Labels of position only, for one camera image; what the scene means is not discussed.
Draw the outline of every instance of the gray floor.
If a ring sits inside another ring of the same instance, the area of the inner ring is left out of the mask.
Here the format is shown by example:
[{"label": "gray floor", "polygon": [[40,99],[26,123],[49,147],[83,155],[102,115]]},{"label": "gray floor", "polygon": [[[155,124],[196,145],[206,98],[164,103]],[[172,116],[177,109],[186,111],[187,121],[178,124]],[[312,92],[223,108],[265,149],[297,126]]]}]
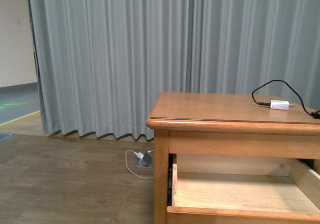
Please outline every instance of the gray floor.
[{"label": "gray floor", "polygon": [[26,104],[0,110],[0,124],[40,110],[37,83],[0,88],[0,104],[10,102]]}]

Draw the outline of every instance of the green floor marking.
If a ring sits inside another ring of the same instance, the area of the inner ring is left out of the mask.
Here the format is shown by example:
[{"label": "green floor marking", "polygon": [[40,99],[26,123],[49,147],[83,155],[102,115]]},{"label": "green floor marking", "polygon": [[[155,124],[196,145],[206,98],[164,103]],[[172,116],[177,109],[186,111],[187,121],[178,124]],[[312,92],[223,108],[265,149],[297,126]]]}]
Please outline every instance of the green floor marking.
[{"label": "green floor marking", "polygon": [[2,103],[0,104],[0,111],[8,109],[8,108],[14,108],[17,106],[25,105],[26,102],[9,102],[9,103]]}]

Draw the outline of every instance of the power adapter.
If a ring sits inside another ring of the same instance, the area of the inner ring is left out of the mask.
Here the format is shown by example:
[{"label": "power adapter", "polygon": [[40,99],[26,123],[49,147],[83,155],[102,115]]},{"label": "power adapter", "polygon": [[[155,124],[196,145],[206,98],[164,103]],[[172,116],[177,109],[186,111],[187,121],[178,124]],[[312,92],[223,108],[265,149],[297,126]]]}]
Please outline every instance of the power adapter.
[{"label": "power adapter", "polygon": [[271,100],[270,109],[289,110],[290,107],[294,107],[293,104],[289,104],[289,101]]}]

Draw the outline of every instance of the wooden table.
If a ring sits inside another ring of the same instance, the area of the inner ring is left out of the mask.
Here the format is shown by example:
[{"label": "wooden table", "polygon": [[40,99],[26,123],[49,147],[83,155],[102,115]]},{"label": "wooden table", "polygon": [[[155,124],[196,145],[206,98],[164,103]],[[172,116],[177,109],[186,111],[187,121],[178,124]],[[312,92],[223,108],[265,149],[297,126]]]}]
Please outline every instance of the wooden table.
[{"label": "wooden table", "polygon": [[[256,96],[271,99],[280,98]],[[270,110],[250,95],[164,92],[147,125],[155,224],[320,221],[320,177],[297,160],[320,159],[320,120],[299,104]]]}]

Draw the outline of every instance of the wooden drawer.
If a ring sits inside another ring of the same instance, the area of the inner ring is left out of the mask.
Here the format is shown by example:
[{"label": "wooden drawer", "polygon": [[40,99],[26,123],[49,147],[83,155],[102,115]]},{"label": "wooden drawer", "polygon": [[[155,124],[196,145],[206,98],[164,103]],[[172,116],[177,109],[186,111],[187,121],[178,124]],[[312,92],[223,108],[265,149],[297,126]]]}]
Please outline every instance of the wooden drawer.
[{"label": "wooden drawer", "polygon": [[320,222],[320,176],[297,159],[173,155],[170,198],[169,224]]}]

